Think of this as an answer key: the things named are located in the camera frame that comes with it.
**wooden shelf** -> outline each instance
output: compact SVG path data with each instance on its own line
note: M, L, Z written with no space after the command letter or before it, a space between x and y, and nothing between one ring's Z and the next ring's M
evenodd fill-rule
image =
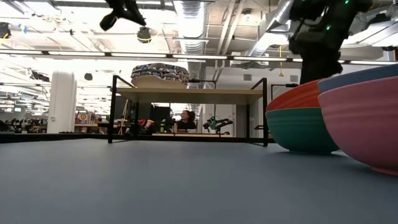
M248 105L262 97L262 90L117 88L116 92L143 103Z

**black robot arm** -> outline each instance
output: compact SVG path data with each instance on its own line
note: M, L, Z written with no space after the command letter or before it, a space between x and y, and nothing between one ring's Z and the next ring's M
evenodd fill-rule
M103 30L107 31L116 23L117 19L123 18L135 22L141 26L146 26L145 19L138 10L135 0L106 0L112 12L104 16L100 22Z
M300 25L289 39L289 49L303 58L300 84L341 73L340 47L358 12L366 12L372 0L293 0L289 18ZM319 21L307 25L305 20Z

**patterned bowl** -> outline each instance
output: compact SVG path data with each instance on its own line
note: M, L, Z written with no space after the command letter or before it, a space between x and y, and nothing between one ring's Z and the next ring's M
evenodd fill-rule
M266 111L286 109L286 108L306 108L319 107L319 91L315 80L303 85L299 85L272 100Z
M398 77L335 88L319 102L332 139L373 170L398 175Z
M291 108L266 112L275 142L292 152L329 154L337 151L326 130L320 108Z
M164 63L138 65L131 72L131 83L139 88L186 88L188 80L185 68Z
M387 78L398 76L398 64L386 65L358 72L352 72L345 75L338 75L336 77L326 78L318 83L320 93L324 93L334 88L361 83L379 78Z

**woman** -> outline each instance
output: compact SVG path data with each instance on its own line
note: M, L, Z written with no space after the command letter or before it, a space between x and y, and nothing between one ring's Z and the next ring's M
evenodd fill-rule
M196 129L197 126L194 122L195 113L191 111L184 110L181 113L181 120L177 121L178 130Z

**teal bowl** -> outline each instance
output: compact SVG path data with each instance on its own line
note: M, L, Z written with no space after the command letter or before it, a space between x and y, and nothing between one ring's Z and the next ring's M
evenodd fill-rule
M329 154L338 150L323 121L321 108L289 108L266 112L275 142L291 152Z

